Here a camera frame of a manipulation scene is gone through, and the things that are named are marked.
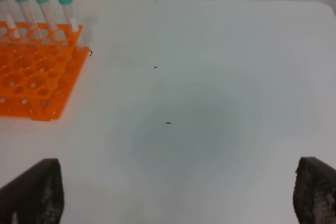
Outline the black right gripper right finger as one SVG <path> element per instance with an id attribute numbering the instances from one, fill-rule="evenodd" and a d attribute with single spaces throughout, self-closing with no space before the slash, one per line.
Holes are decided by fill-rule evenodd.
<path id="1" fill-rule="evenodd" d="M 300 224 L 335 223 L 335 169 L 315 157 L 302 157 L 292 203 Z"/>

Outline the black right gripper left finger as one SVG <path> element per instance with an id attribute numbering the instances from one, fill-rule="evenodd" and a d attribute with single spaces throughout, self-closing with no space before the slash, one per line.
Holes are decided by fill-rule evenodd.
<path id="1" fill-rule="evenodd" d="M 64 206 L 56 158 L 42 159 L 1 188 L 1 223 L 60 223 Z"/>

